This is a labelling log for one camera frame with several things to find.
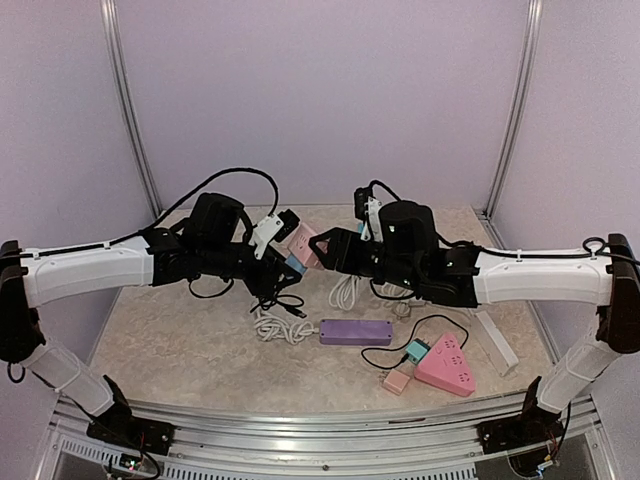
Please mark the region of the aluminium front frame rail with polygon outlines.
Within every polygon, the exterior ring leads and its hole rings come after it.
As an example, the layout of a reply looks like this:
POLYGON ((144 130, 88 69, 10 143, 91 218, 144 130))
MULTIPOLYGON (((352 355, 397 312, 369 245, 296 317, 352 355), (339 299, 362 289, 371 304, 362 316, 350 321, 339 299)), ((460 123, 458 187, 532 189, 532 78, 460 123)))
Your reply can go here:
MULTIPOLYGON (((511 476, 516 452, 483 453, 477 426, 516 414, 523 394, 432 410, 293 416, 233 413, 132 401, 134 414, 176 427, 167 455, 154 455, 166 479, 466 479, 511 476), (497 467, 478 476, 481 463, 497 467)), ((35 479, 104 479, 101 465, 127 450, 88 438, 87 420, 58 401, 35 479)), ((559 465, 543 479, 621 479, 593 400, 573 401, 559 465)))

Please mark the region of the teal plug adapter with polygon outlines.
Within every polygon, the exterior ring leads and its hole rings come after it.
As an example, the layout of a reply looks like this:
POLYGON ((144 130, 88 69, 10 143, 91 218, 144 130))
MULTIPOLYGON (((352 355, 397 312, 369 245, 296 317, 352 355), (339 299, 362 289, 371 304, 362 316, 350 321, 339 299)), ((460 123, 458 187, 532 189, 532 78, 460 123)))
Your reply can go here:
POLYGON ((429 353, 430 349, 429 344, 419 338, 411 340, 405 347, 402 360, 408 361, 413 365, 418 365, 429 353))

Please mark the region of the right aluminium corner post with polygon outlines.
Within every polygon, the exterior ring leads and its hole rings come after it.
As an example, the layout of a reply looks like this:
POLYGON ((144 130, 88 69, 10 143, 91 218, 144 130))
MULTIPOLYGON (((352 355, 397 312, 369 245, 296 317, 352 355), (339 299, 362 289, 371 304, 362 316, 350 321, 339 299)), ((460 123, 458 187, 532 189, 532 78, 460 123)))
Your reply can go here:
POLYGON ((512 163, 518 133, 524 116, 531 76, 533 73, 544 2, 528 2, 523 45, 518 64, 516 83, 507 116, 506 130, 501 143, 498 163, 491 182, 488 200, 483 215, 491 222, 496 215, 501 195, 504 191, 509 168, 512 163))

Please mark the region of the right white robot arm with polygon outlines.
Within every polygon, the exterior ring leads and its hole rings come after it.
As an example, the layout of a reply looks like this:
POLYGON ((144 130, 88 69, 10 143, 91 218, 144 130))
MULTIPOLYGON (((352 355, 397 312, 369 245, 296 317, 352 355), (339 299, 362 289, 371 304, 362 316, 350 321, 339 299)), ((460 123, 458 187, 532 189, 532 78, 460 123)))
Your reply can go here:
POLYGON ((511 433, 535 442, 616 359, 639 350, 639 262, 626 237, 589 237, 577 250, 494 250, 448 242, 432 210, 413 201, 368 208, 362 232, 335 227, 310 238, 328 270, 392 284, 434 305, 476 308, 509 301, 592 304, 595 325, 554 369, 534 380, 511 433))

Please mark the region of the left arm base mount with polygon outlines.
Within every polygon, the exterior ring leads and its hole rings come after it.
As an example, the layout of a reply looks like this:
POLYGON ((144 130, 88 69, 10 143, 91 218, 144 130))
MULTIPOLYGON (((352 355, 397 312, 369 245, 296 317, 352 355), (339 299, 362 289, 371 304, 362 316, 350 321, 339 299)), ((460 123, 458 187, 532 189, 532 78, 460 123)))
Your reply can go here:
POLYGON ((131 417, 118 426, 102 426, 92 422, 86 434, 105 443, 136 451, 166 456, 174 439, 176 427, 168 422, 131 417))

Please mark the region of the pink triangular power strip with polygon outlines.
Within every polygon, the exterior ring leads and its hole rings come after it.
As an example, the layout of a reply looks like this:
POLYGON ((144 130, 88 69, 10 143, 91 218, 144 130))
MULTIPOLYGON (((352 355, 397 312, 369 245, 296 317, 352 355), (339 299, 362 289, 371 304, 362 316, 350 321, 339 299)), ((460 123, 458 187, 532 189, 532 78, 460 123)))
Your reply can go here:
POLYGON ((469 397, 476 380, 453 333, 444 333, 413 370, 413 377, 448 393, 469 397))

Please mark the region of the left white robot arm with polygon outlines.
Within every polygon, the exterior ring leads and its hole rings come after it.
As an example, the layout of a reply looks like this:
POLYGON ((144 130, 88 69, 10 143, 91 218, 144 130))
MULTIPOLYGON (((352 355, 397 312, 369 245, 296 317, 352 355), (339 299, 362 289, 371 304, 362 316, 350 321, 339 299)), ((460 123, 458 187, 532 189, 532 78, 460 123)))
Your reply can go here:
POLYGON ((70 398, 118 444, 133 443, 140 424, 124 394, 113 380, 46 338, 39 307, 94 291, 193 283, 203 276, 227 285, 241 281, 264 305, 301 279, 271 245, 299 223, 291 210, 252 223, 241 202, 205 193, 177 224, 150 226, 124 240, 58 250, 23 250, 7 241, 1 247, 1 359, 70 398))

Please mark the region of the white power strip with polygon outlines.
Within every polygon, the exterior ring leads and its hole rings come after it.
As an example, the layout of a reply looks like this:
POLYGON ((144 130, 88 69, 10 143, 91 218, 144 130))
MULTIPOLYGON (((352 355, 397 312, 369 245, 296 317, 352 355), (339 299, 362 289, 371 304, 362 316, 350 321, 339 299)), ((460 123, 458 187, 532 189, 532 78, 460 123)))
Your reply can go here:
POLYGON ((519 358, 487 312, 472 314, 471 330, 500 377, 519 365, 519 358))

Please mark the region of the pink small plug adapter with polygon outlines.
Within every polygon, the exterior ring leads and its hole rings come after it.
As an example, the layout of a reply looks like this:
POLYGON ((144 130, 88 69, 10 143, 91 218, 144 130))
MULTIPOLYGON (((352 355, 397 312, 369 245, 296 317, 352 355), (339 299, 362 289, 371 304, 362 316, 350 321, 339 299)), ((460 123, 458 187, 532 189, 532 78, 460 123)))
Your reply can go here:
POLYGON ((301 222, 287 245, 289 254, 295 255, 307 269, 323 269, 319 258, 309 246, 310 239, 317 234, 310 225, 301 222))

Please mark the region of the purple power strip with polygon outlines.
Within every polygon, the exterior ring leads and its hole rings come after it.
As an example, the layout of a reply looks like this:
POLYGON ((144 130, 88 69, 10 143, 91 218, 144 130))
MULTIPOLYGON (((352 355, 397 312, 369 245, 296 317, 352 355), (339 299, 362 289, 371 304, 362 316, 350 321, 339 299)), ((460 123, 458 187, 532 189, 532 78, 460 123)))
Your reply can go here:
POLYGON ((389 346, 392 338, 390 321, 324 319, 320 322, 319 339, 323 345, 389 346))

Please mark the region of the light blue small plug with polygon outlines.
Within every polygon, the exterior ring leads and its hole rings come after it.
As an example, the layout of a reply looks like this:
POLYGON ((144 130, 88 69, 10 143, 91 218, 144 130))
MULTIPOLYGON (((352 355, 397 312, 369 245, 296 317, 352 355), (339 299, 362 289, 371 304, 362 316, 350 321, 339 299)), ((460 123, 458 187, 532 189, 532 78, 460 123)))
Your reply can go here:
POLYGON ((297 259, 297 257, 293 254, 290 254, 287 258, 285 263, 291 267, 292 269, 294 269, 296 272, 298 272, 300 275, 304 275, 305 272, 307 271, 307 268, 297 259))

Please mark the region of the aluminium corner post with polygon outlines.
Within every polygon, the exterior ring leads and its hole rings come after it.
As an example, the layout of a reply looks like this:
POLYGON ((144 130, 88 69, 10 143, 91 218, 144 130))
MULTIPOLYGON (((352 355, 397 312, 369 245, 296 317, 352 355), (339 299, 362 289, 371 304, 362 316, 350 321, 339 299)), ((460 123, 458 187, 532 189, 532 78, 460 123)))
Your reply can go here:
POLYGON ((134 165, 140 178, 142 191, 151 215, 157 218, 162 212, 162 204, 146 155, 135 111, 133 95, 129 85, 125 54, 119 29, 117 3, 114 0, 101 0, 99 4, 115 89, 122 113, 124 128, 132 150, 134 165))
POLYGON ((544 2, 528 2, 523 45, 518 64, 516 83, 507 116, 506 130, 501 143, 498 163, 491 182, 488 200, 483 215, 491 222, 496 215, 501 195, 504 191, 509 168, 512 163, 518 133, 524 116, 531 76, 533 73, 544 2))

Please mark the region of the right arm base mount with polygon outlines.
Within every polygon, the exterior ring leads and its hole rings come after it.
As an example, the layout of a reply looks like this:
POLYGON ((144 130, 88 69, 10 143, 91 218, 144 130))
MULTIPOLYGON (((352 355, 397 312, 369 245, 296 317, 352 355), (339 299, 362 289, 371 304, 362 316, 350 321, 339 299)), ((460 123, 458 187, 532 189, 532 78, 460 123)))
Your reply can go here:
POLYGON ((545 442, 553 437, 558 439, 563 425, 558 420, 544 424, 539 420, 522 420, 516 415, 481 422, 476 431, 483 453, 493 454, 545 442))

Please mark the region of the left aluminium corner post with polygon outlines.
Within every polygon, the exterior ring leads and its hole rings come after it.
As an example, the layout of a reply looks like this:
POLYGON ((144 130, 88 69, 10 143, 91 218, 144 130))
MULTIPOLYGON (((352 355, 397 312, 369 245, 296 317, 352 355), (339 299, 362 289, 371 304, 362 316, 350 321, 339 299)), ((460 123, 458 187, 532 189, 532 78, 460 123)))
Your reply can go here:
POLYGON ((140 178, 142 191, 151 215, 157 218, 162 212, 162 204, 146 155, 135 111, 133 95, 129 85, 125 54, 119 29, 117 3, 114 0, 101 0, 99 4, 115 89, 122 113, 124 128, 132 150, 134 165, 140 178))

